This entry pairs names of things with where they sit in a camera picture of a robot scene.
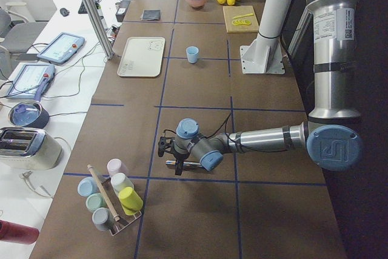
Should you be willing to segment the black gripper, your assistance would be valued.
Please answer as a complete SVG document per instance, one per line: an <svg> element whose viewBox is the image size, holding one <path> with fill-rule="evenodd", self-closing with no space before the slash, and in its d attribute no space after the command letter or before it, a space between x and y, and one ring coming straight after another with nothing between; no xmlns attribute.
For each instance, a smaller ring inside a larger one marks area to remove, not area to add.
<svg viewBox="0 0 388 259"><path fill-rule="evenodd" d="M175 175L181 175L184 161L189 157L190 153L187 150L188 140L174 139L172 142L173 156L176 158Z"/></svg>

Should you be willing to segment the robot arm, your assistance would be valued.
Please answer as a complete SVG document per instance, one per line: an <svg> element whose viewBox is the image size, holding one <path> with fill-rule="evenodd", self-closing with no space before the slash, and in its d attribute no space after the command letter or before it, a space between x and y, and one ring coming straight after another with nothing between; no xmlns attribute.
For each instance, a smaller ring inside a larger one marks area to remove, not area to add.
<svg viewBox="0 0 388 259"><path fill-rule="evenodd" d="M306 0L313 19L315 106L308 120L297 126L250 132L221 133L213 138L198 123L183 119L176 134L158 153L175 157L180 175L190 156L211 171L226 153L284 152L299 147L326 170L349 169L361 158L361 137L350 128L361 115L352 104L355 63L355 9L359 0ZM279 36L291 0L266 0L256 39L240 48L245 74L281 73Z"/></svg>

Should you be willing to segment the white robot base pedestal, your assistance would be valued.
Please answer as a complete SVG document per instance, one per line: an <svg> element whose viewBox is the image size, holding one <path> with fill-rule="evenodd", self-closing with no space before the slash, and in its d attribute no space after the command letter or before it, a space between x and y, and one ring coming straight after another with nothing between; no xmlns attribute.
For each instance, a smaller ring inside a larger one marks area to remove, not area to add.
<svg viewBox="0 0 388 259"><path fill-rule="evenodd" d="M258 34L251 45L240 47L243 74L285 73L279 36L291 0L266 0Z"/></svg>

